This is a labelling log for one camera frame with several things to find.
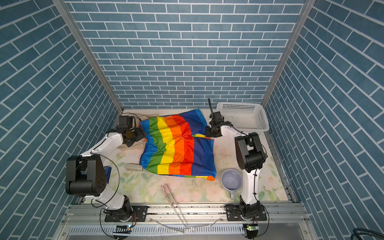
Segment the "rainbow coloured shorts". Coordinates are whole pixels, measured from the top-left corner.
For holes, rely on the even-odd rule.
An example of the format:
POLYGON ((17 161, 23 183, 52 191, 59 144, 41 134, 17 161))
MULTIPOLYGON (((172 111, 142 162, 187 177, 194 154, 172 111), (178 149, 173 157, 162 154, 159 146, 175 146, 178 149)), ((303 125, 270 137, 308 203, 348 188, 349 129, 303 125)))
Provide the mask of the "rainbow coloured shorts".
POLYGON ((201 110, 151 117, 140 123, 146 145, 140 165, 157 175, 204 178, 214 181, 214 139, 206 136, 201 110))

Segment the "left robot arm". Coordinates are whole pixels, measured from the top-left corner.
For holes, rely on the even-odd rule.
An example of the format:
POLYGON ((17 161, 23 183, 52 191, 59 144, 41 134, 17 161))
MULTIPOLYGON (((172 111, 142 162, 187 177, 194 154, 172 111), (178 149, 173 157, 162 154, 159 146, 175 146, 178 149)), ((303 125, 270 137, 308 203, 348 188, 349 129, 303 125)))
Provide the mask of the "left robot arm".
POLYGON ((117 221, 132 219, 129 198, 118 194, 108 184, 104 164, 117 165, 108 156, 120 145, 132 146, 146 132, 139 126, 136 114, 119 116, 119 124, 86 152, 71 156, 66 163, 66 192, 77 197, 91 196, 91 205, 104 208, 104 213, 117 221))

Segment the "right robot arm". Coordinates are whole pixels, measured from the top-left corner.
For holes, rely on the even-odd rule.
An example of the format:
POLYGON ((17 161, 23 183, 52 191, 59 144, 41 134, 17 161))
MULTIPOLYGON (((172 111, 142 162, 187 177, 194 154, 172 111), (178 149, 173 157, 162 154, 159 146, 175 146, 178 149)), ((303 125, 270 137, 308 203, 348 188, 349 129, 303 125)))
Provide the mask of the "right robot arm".
POLYGON ((240 198, 240 211, 249 218, 261 210, 258 195, 258 177, 268 155, 257 133, 246 134, 225 121, 220 112, 211 112, 210 126, 206 127, 207 137, 226 137, 235 143, 236 158, 243 172, 243 190, 240 198))

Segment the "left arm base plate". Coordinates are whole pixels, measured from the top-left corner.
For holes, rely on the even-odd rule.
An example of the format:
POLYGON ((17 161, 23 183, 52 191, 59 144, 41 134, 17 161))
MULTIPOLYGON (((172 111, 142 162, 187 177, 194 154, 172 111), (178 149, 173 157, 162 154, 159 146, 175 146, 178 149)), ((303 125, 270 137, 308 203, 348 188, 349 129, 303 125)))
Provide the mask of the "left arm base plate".
POLYGON ((125 222, 145 222, 148 206, 131 206, 131 210, 128 213, 119 213, 118 210, 103 210, 103 213, 106 215, 105 222, 114 222, 114 223, 125 223, 125 222))

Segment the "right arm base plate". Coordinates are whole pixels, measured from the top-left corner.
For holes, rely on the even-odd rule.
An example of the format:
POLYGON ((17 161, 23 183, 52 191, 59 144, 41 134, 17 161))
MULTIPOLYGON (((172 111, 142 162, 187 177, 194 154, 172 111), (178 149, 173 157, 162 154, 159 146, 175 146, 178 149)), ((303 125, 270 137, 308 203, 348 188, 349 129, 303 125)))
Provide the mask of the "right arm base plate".
POLYGON ((227 204, 224 206, 224 209, 229 222, 268 220, 267 213, 261 204, 227 204))

